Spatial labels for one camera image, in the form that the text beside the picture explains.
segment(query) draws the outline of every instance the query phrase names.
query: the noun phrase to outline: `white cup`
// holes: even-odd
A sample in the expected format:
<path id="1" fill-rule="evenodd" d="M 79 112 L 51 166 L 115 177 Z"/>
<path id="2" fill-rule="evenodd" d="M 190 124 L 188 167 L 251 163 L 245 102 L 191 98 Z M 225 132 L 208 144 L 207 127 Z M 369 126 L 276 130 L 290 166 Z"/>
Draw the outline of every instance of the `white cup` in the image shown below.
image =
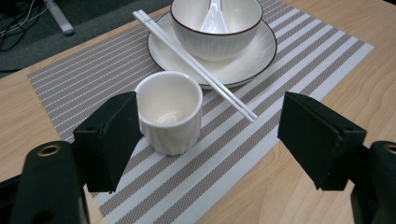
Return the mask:
<path id="1" fill-rule="evenodd" d="M 165 71 L 146 77 L 135 91 L 141 132 L 156 151 L 177 155 L 197 143 L 203 95 L 195 80 Z"/>

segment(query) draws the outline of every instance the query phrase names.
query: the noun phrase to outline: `white spoon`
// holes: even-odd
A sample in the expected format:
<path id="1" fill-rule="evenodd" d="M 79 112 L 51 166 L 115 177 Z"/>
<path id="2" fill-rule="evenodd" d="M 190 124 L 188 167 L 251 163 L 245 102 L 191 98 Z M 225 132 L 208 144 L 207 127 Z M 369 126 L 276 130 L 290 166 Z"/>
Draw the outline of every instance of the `white spoon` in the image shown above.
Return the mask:
<path id="1" fill-rule="evenodd" d="M 201 31 L 211 34 L 227 34 L 227 28 L 221 12 L 221 0 L 210 0 L 209 10 Z"/>

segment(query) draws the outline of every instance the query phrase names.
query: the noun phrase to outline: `striped placemat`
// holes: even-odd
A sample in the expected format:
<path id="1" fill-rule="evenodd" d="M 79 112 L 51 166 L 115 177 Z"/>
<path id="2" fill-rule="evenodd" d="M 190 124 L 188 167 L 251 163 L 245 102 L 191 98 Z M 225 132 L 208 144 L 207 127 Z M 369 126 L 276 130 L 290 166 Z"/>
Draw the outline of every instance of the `striped placemat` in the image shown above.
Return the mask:
<path id="1" fill-rule="evenodd" d="M 259 119 L 250 123 L 214 91 L 204 91 L 194 148 L 165 157 L 143 138 L 117 191 L 93 194 L 109 223 L 195 222 L 277 143 L 285 91 L 320 100 L 373 49 L 278 0 L 260 2 L 277 54 L 264 72 L 232 89 Z M 138 25 L 29 76 L 63 140 L 72 142 L 73 130 L 110 96 L 162 70 L 149 56 L 148 33 Z"/>

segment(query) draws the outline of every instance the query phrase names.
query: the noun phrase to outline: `saucer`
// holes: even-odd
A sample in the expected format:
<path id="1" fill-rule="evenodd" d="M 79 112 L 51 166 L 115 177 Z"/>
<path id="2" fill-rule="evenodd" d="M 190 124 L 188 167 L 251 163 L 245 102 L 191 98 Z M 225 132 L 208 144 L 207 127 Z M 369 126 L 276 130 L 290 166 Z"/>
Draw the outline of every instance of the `saucer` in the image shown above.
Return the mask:
<path id="1" fill-rule="evenodd" d="M 158 25 L 177 43 L 169 13 L 157 20 Z M 189 65 L 181 60 L 159 38 L 149 33 L 148 51 L 163 70 L 178 71 L 194 78 L 202 89 L 212 89 Z M 260 74 L 276 55 L 276 38 L 267 23 L 261 21 L 259 30 L 251 43 L 241 52 L 221 62 L 207 62 L 194 57 L 203 67 L 215 76 L 227 88 L 236 87 L 249 82 Z"/>

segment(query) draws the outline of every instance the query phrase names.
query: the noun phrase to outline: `wooden table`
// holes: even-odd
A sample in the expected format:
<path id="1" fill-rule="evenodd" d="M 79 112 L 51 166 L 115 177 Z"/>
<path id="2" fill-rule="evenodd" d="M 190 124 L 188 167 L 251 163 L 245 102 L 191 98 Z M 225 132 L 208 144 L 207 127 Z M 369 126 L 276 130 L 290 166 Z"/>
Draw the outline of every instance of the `wooden table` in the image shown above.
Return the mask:
<path id="1" fill-rule="evenodd" d="M 375 47 L 322 103 L 367 130 L 367 147 L 376 140 L 396 141 L 396 6 L 380 0 L 284 1 Z M 60 138 L 27 75 L 136 24 L 0 80 L 0 181 L 21 172 L 31 149 Z M 341 192 L 316 190 L 288 150 L 277 144 L 199 222 L 353 223 L 352 188 L 349 183 Z M 92 223 L 105 223 L 91 197 L 89 207 Z"/>

